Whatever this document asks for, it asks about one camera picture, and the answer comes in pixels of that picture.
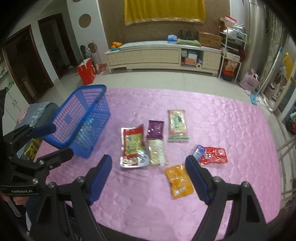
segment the human hand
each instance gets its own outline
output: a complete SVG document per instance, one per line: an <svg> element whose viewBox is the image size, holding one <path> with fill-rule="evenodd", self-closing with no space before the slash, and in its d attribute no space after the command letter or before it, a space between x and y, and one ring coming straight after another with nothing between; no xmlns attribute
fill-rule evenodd
<svg viewBox="0 0 296 241"><path fill-rule="evenodd" d="M25 205L29 197L14 197L13 201L16 205Z"/></svg>
<svg viewBox="0 0 296 241"><path fill-rule="evenodd" d="M0 191L0 197L5 201L8 202L10 200L10 198L6 195L3 194L3 192Z"/></svg>

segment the blue gripper pad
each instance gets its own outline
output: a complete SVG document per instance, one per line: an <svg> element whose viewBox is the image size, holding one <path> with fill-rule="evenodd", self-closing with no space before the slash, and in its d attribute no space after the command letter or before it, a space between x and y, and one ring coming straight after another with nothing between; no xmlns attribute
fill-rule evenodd
<svg viewBox="0 0 296 241"><path fill-rule="evenodd" d="M55 133L56 130L57 130L57 127L53 123L50 123L41 127L35 127L32 129L32 132L29 134L29 138L39 138L39 137L47 136L52 133Z"/></svg>
<svg viewBox="0 0 296 241"><path fill-rule="evenodd" d="M92 205L97 201L102 193L107 178L112 169L112 158L109 155L104 155L99 164L91 168L86 175L86 180L91 181L88 185L89 197L88 201Z"/></svg>
<svg viewBox="0 0 296 241"><path fill-rule="evenodd" d="M194 156L188 156L185 160L186 171L200 200L209 205L214 197L213 178L209 171L202 168Z"/></svg>

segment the cabinet door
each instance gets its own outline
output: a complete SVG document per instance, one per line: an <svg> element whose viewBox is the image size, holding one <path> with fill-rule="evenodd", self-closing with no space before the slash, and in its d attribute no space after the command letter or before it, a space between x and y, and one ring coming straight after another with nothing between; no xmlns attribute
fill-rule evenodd
<svg viewBox="0 0 296 241"><path fill-rule="evenodd" d="M14 103L17 105L17 107L23 111L26 109L29 104L26 101L26 99L23 97L22 93L20 92L19 88L16 84L14 84L11 89L8 91L9 95L11 96Z"/></svg>
<svg viewBox="0 0 296 241"><path fill-rule="evenodd" d="M141 50L142 63L179 63L179 50L147 49Z"/></svg>
<svg viewBox="0 0 296 241"><path fill-rule="evenodd" d="M17 119L20 116L21 111L16 106L16 104L13 102L11 97L9 95L6 95L5 98L5 109L9 113L9 115L12 117L12 119L17 122Z"/></svg>
<svg viewBox="0 0 296 241"><path fill-rule="evenodd" d="M15 128L16 122L11 118L8 112L4 109L4 115L2 119L3 125L3 135L13 131Z"/></svg>
<svg viewBox="0 0 296 241"><path fill-rule="evenodd" d="M218 71L220 66L220 61L221 61L221 54L205 51L203 61L202 61L202 68Z"/></svg>
<svg viewBox="0 0 296 241"><path fill-rule="evenodd" d="M110 66L113 65L121 65L121 64L133 64L133 63L140 63L140 51L125 51L125 52L115 52L112 54L107 55L108 63Z"/></svg>

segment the blue plastic basket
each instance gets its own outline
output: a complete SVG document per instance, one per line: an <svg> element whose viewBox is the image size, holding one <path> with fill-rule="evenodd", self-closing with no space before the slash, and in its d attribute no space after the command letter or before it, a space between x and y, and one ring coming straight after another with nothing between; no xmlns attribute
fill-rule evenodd
<svg viewBox="0 0 296 241"><path fill-rule="evenodd" d="M58 149L69 147L75 155L88 158L110 117L105 85L76 89L55 113L57 131L44 139Z"/></svg>

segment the purple package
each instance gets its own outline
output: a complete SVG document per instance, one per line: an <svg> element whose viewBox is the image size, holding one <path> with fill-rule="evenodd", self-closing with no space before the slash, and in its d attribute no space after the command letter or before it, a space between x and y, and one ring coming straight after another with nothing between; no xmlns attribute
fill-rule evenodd
<svg viewBox="0 0 296 241"><path fill-rule="evenodd" d="M150 120L146 138L163 139L163 121Z"/></svg>

